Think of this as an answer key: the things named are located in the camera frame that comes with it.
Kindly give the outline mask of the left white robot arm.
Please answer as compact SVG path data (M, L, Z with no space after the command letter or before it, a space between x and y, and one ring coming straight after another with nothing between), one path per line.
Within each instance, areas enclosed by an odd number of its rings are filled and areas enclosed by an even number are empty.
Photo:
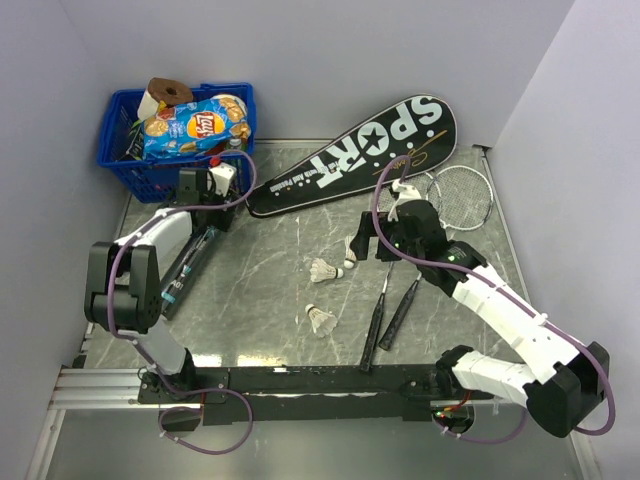
M150 222L89 252L84 313L87 320L145 351L144 382L177 402L198 387L191 353L170 334L167 319L186 296L214 246L229 229L236 199L235 167L185 168L177 190Z

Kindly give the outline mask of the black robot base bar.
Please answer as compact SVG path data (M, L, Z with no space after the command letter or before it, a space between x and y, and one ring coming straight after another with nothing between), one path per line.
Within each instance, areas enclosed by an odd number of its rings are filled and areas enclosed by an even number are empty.
M256 421L400 418L429 421L431 409L466 392L433 364L203 367L200 388L235 391Z

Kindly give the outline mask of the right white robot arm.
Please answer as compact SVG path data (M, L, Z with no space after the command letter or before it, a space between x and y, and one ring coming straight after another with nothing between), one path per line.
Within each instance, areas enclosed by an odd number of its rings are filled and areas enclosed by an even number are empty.
M607 421L592 433L611 430L616 407L607 350L558 329L470 244L448 239L428 201L408 201L397 213L362 212L350 245L357 260L367 259L371 238L378 240L377 259L414 264L426 282L483 320L519 357L507 362L464 345L446 351L436 375L444 396L472 390L507 399L559 438L581 431L581 422L606 404Z

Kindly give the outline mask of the black SPORT racket bag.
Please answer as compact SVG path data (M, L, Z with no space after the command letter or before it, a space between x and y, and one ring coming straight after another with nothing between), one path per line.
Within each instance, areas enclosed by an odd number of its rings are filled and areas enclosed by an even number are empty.
M435 96L410 96L256 187L247 207L252 216L268 218L368 193L396 159L410 159L411 178L440 166L456 145L450 106Z

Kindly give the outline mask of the black shuttlecock tube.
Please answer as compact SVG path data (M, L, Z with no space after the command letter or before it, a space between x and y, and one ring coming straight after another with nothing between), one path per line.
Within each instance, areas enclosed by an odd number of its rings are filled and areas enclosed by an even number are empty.
M219 230L215 227L202 228L193 233L164 274L161 280L161 314L166 320L172 320L186 299L197 275L212 255L218 235Z

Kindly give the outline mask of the white shuttlecock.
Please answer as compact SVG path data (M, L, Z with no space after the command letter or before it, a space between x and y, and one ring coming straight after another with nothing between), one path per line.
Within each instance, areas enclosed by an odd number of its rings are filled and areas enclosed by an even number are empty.
M311 322L313 333L318 338L324 338L331 334L338 324L338 319L331 312L325 312L314 304L308 304L305 312Z
M321 258L312 260L309 273L310 281L313 283L341 279L344 276L342 268L334 267Z
M353 269L357 263L357 256L355 251L351 248L351 243L354 240L352 235L347 235L344 239L345 255L343 265L345 269Z

